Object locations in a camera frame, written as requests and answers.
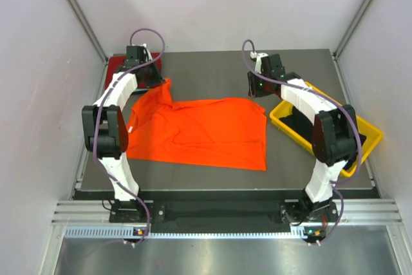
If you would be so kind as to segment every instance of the orange shirt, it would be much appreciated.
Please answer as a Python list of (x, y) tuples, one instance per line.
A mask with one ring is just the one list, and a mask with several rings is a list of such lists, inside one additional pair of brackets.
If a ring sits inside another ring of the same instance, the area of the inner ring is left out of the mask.
[(265, 110), (248, 99), (173, 102), (171, 81), (132, 108), (127, 157), (266, 171)]

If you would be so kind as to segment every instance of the wall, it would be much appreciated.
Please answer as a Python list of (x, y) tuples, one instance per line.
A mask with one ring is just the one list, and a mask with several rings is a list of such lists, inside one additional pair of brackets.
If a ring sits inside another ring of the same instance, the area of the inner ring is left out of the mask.
[(371, 159), (412, 239), (411, 20), (411, 0), (374, 0), (340, 63), (358, 113), (385, 134)]
[[(160, 31), (168, 51), (334, 50), (362, 0), (78, 0), (107, 54), (124, 52), (136, 28)], [(141, 37), (151, 46), (158, 40)]]
[(0, 273), (34, 274), (103, 67), (65, 0), (0, 7)]

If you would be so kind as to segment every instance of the floor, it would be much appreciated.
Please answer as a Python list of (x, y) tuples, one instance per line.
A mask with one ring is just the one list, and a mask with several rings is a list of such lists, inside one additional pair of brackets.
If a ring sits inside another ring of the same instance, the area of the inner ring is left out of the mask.
[[(344, 102), (329, 50), (266, 52), (279, 53), (287, 72), (296, 72), (334, 99)], [(162, 60), (162, 74), (171, 78), (172, 96), (176, 101), (247, 97), (247, 69), (240, 52), (166, 53)], [(138, 96), (133, 96), (127, 102), (125, 119), (137, 99)], [(280, 100), (271, 95), (256, 99), (256, 102), (266, 109), (268, 116)], [(312, 175), (315, 160), (268, 121), (266, 172), (142, 160), (129, 160), (129, 164), (135, 180), (144, 190), (302, 189)], [(358, 177), (343, 188), (370, 189), (366, 167), (363, 165)], [(84, 168), (81, 189), (113, 190), (91, 156)]]
[(107, 241), (64, 240), (55, 275), (400, 275), (385, 227), (341, 227), (321, 247), (302, 240), (147, 240), (132, 249), (121, 241), (102, 246)]

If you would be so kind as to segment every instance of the metal corner post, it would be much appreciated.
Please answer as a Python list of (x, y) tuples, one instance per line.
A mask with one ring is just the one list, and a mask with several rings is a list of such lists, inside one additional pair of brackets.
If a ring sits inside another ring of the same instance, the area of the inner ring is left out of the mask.
[(72, 9), (73, 13), (75, 14), (77, 20), (79, 21), (80, 25), (82, 26), (83, 30), (85, 31), (86, 35), (88, 36), (89, 40), (91, 41), (92, 45), (96, 49), (96, 52), (103, 60), (103, 62), (108, 61), (108, 57), (104, 53), (102, 46), (100, 45), (93, 29), (91, 28), (88, 20), (83, 14), (81, 7), (79, 6), (77, 0), (67, 0), (70, 8)]
[(358, 27), (360, 21), (364, 17), (366, 11), (370, 7), (370, 4), (372, 3), (373, 0), (363, 0), (360, 8), (358, 9), (357, 13), (355, 14), (355, 17), (352, 19), (348, 29), (345, 31), (345, 34), (343, 35), (343, 38), (339, 42), (336, 51), (333, 53), (333, 55), (338, 59), (343, 50), (345, 49), (347, 43), (349, 42), (350, 38), (352, 37), (354, 31)]

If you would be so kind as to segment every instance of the yellow basket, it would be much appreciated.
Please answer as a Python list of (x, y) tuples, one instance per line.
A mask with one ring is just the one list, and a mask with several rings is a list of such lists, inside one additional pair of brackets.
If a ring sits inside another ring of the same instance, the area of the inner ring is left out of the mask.
[[(318, 90), (316, 87), (311, 85), (310, 83), (306, 82), (309, 87), (312, 87), (314, 90), (318, 91), (319, 93), (323, 93), (322, 91)], [(287, 101), (282, 101), (279, 103), (271, 112), (270, 112), (270, 119), (272, 120), (273, 125), (278, 127), (281, 131), (285, 132), (289, 137), (295, 140), (300, 146), (306, 149), (312, 155), (314, 152), (312, 151), (312, 144), (306, 141), (300, 134), (296, 131), (291, 129), (289, 126), (284, 124), (280, 118), (287, 117), (292, 114), (293, 105)], [(358, 130), (359, 133), (366, 136), (366, 140), (362, 145), (362, 163), (365, 159), (370, 155), (372, 150), (375, 146), (382, 140), (383, 132), (376, 128), (374, 125), (370, 124), (362, 117), (356, 116), (356, 120), (358, 123)], [(356, 169), (356, 162), (347, 170), (342, 170), (341, 175), (346, 177), (351, 177), (354, 174)]]

